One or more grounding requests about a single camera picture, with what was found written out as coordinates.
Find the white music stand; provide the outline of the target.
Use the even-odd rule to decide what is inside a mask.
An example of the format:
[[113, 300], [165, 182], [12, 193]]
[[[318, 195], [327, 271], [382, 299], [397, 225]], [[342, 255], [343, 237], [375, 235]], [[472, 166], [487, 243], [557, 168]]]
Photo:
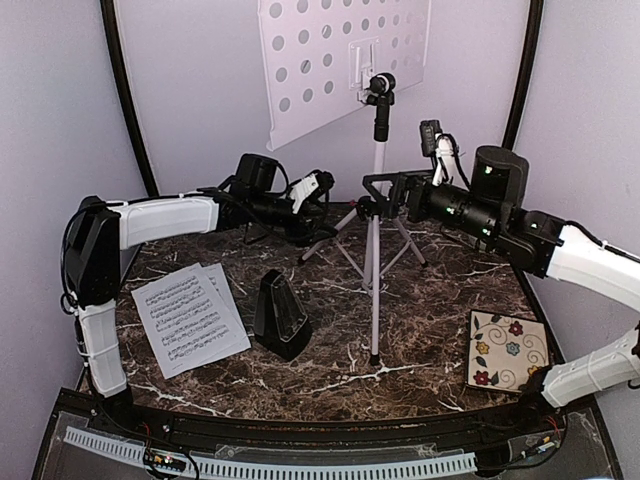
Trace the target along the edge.
[[427, 1], [260, 1], [257, 4], [271, 119], [267, 148], [279, 149], [363, 107], [375, 110], [367, 194], [337, 225], [368, 221], [364, 264], [356, 269], [372, 297], [370, 362], [378, 365], [380, 223], [395, 95], [420, 83], [429, 33]]

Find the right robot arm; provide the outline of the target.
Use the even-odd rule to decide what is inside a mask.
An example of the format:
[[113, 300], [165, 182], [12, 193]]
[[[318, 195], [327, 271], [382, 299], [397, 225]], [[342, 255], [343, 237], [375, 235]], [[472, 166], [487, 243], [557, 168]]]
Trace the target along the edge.
[[[516, 269], [582, 286], [633, 310], [639, 308], [639, 259], [597, 239], [581, 224], [522, 206], [529, 164], [514, 152], [477, 148], [467, 189], [440, 183], [429, 170], [370, 174], [363, 185], [375, 212], [401, 206], [409, 221], [427, 219], [458, 229], [503, 256]], [[526, 383], [510, 424], [534, 432], [549, 412], [639, 377], [639, 330], [569, 363], [544, 367]]]

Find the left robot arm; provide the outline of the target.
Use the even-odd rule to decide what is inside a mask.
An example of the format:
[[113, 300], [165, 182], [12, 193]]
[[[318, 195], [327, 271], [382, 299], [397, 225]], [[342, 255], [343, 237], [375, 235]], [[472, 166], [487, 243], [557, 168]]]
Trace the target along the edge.
[[140, 412], [117, 396], [128, 391], [116, 334], [120, 254], [138, 245], [187, 234], [208, 234], [249, 224], [297, 246], [329, 236], [325, 220], [335, 184], [315, 169], [273, 188], [284, 171], [273, 158], [245, 153], [220, 185], [130, 201], [84, 198], [65, 227], [60, 248], [61, 307], [76, 318], [80, 352], [103, 398], [101, 417], [120, 436], [141, 427]]

